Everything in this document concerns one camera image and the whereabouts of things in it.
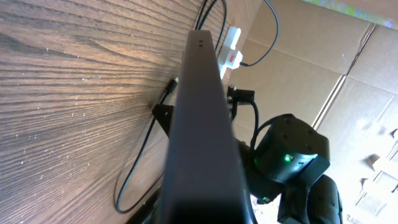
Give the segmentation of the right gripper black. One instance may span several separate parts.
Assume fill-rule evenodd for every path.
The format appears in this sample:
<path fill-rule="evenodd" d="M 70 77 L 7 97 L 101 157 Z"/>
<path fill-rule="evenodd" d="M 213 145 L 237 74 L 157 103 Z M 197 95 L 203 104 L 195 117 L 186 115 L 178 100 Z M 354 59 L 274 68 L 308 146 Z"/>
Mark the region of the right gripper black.
<path fill-rule="evenodd" d="M 232 121 L 237 115 L 238 106 L 251 105 L 253 108 L 256 108 L 254 105 L 254 95 L 255 91 L 252 90 L 237 89 L 234 85 L 230 85 L 228 87 L 226 97 L 227 104 L 229 104 Z M 169 136 L 173 110 L 174 106 L 162 104 L 157 104 L 152 109 L 152 115 L 154 116 L 155 120 L 158 121 L 167 136 Z"/>

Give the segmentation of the Samsung Galaxy smartphone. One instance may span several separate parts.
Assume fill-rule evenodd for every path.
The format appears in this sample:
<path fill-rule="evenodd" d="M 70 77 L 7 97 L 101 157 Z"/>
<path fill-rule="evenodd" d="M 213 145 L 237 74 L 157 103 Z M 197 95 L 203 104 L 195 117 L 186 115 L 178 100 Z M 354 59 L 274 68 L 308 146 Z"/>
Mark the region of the Samsung Galaxy smartphone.
<path fill-rule="evenodd" d="M 169 132 L 159 223 L 251 223 L 211 33 L 192 30 Z"/>

